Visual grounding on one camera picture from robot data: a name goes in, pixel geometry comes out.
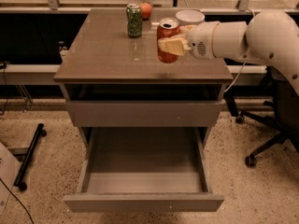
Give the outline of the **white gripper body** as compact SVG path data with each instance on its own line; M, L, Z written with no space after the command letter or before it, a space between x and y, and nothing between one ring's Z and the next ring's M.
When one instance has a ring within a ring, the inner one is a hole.
M188 32L188 44L192 48L191 54L196 59L212 60L215 58L213 36L218 25L218 21L202 22Z

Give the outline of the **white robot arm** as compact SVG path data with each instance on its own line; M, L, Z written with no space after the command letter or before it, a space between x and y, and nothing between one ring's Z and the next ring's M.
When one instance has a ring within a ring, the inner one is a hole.
M250 22L203 22L160 38L160 50L196 59L231 59L275 67L299 94L299 27L285 12L266 10Z

